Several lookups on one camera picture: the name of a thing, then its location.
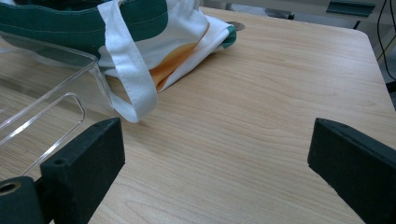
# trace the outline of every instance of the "clear plastic container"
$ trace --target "clear plastic container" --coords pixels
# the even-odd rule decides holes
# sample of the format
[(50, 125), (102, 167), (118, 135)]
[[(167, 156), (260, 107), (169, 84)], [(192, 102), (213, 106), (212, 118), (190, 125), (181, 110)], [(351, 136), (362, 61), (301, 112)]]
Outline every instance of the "clear plastic container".
[(92, 124), (115, 116), (90, 54), (0, 33), (0, 181), (38, 165)]

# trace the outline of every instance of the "tote bag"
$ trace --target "tote bag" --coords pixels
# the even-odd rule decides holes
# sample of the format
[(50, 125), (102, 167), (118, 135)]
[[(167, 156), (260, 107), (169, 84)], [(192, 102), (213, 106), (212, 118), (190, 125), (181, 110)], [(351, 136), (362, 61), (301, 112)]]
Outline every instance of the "tote bag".
[(126, 90), (129, 100), (112, 91), (110, 99), (131, 122), (155, 108), (158, 91), (236, 40), (234, 27), (204, 15), (198, 0), (91, 1), (83, 9), (0, 1), (0, 31), (96, 55), (103, 74)]

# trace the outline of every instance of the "cable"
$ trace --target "cable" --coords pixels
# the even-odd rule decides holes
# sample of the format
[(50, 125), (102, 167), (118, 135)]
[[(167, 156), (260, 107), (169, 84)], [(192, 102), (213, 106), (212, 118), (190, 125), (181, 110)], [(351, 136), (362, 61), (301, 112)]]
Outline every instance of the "cable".
[[(382, 41), (381, 41), (381, 35), (379, 34), (379, 23), (381, 21), (381, 17), (382, 17), (382, 13), (384, 12), (384, 8), (385, 5), (387, 4), (388, 0), (384, 1), (384, 5), (381, 8), (381, 11), (379, 12), (379, 16), (378, 16), (378, 21), (376, 23), (376, 34), (378, 36), (378, 40), (379, 40), (379, 45), (381, 46), (381, 50), (382, 50), (382, 56), (384, 57), (384, 63), (385, 63), (385, 68), (387, 69), (388, 75), (396, 81), (396, 78), (390, 73), (389, 68), (388, 68), (388, 62), (387, 62), (387, 56), (385, 55), (385, 50), (384, 50), (384, 46), (382, 45)], [(393, 20), (393, 26), (395, 28), (396, 31), (396, 25), (395, 25), (395, 18), (393, 15), (393, 8), (392, 8), (392, 1), (389, 0), (389, 6), (390, 6), (390, 14), (392, 16), (392, 20)]]

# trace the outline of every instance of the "white strap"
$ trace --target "white strap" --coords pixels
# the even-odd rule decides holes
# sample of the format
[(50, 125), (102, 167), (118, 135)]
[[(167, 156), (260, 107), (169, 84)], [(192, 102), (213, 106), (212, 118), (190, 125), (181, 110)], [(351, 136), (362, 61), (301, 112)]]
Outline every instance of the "white strap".
[(138, 122), (157, 104), (157, 90), (142, 55), (122, 19), (119, 4), (113, 0), (98, 6), (106, 24), (106, 49), (115, 64), (118, 78), (126, 90), (131, 104), (114, 92), (110, 98), (114, 108), (127, 120)]

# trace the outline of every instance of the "wood grain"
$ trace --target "wood grain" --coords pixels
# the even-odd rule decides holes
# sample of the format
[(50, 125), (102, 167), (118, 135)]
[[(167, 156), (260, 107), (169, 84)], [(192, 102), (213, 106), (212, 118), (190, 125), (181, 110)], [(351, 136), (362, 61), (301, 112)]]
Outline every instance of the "wood grain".
[(396, 147), (396, 115), (363, 33), (205, 9), (234, 46), (123, 122), (127, 162), (92, 223), (362, 223), (307, 166), (315, 118)]

